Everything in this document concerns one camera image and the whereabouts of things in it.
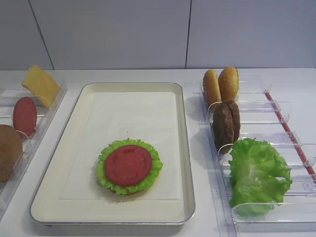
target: white table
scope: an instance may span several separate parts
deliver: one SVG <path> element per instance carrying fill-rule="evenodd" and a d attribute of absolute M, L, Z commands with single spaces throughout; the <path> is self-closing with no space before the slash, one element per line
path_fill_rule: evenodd
<path fill-rule="evenodd" d="M 272 84 L 271 95 L 276 100 L 293 105 L 289 127 L 301 142 L 316 143 L 316 69 L 240 69 L 241 73 L 263 73 Z M 114 70 L 114 71 L 49 71 L 56 79 L 64 79 L 68 92 L 24 175 L 2 221 L 0 236 L 182 236 L 217 237 L 217 220 L 208 182 L 205 159 L 210 156 L 202 120 L 200 101 L 195 97 L 205 69 L 200 70 Z M 1 87 L 19 84 L 26 71 L 0 71 Z M 192 173 L 196 195 L 196 212 L 183 228 L 107 228 L 107 227 L 47 227 L 33 221 L 29 215 L 31 198 L 40 181 L 43 168 L 59 138 L 81 88 L 91 82 L 176 82 L 184 92 Z M 241 233 L 241 236 L 279 236 L 280 233 Z M 286 233 L 291 236 L 315 236 L 316 233 Z"/>

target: cheese slice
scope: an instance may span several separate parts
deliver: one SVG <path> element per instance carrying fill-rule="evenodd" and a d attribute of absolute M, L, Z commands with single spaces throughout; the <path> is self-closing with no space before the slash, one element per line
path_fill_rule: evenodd
<path fill-rule="evenodd" d="M 29 69 L 22 85 L 36 95 L 46 108 L 54 101 L 60 88 L 57 82 L 38 65 L 33 65 Z"/>

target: green lettuce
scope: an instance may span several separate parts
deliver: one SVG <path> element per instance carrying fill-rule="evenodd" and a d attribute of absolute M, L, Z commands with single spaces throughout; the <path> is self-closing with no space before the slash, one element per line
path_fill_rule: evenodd
<path fill-rule="evenodd" d="M 130 185 L 130 186 L 121 186 L 121 185 L 116 185 L 110 180 L 108 180 L 104 166 L 105 166 L 105 161 L 107 160 L 108 156 L 117 148 L 125 146 L 125 145 L 137 145 L 145 148 L 152 156 L 153 159 L 153 164 L 152 168 L 149 172 L 149 174 L 138 184 L 136 185 Z M 125 140 L 116 140 L 113 143 L 109 144 L 108 147 L 103 149 L 101 152 L 101 155 L 99 156 L 99 163 L 97 165 L 96 169 L 96 175 L 97 178 L 100 182 L 100 184 L 103 187 L 109 188 L 112 191 L 116 192 L 117 194 L 120 195 L 125 195 L 128 193 L 134 193 L 137 191 L 149 189 L 155 182 L 155 180 L 158 178 L 159 173 L 162 169 L 162 162 L 159 159 L 158 152 L 154 149 L 154 147 L 148 143 L 145 143 L 141 140 L 134 140 L 134 139 L 125 139 Z"/>
<path fill-rule="evenodd" d="M 233 197 L 230 200 L 241 216 L 258 216 L 274 209 L 276 202 L 283 202 L 290 189 L 291 169 L 281 154 L 268 142 L 245 138 L 234 142 L 229 161 L 230 183 Z"/>

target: white paper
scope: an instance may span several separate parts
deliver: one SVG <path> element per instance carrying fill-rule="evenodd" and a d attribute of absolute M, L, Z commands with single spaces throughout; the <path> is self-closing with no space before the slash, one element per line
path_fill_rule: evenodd
<path fill-rule="evenodd" d="M 102 187 L 95 170 L 98 156 L 109 143 L 131 138 L 153 145 L 163 163 L 154 185 L 132 198 L 178 200 L 182 182 L 175 94 L 107 92 L 94 93 L 91 99 L 89 120 L 60 199 L 126 198 Z"/>

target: white wall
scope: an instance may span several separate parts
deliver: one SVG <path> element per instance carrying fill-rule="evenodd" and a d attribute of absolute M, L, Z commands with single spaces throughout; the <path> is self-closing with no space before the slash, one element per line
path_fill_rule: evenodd
<path fill-rule="evenodd" d="M 0 70 L 52 69 L 27 0 L 0 0 Z"/>
<path fill-rule="evenodd" d="M 31 0 L 55 69 L 185 68 L 190 0 Z"/>
<path fill-rule="evenodd" d="M 315 0 L 193 0 L 188 68 L 316 67 Z"/>

